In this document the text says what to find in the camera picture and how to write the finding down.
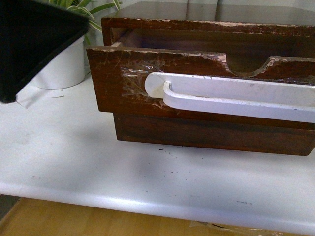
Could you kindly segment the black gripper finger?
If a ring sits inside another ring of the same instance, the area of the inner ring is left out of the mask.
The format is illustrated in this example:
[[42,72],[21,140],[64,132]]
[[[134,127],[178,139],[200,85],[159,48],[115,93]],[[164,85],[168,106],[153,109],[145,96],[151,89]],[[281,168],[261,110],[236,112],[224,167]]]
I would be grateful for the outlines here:
[[88,32],[85,16],[39,0],[0,2],[0,101],[12,103],[55,56]]

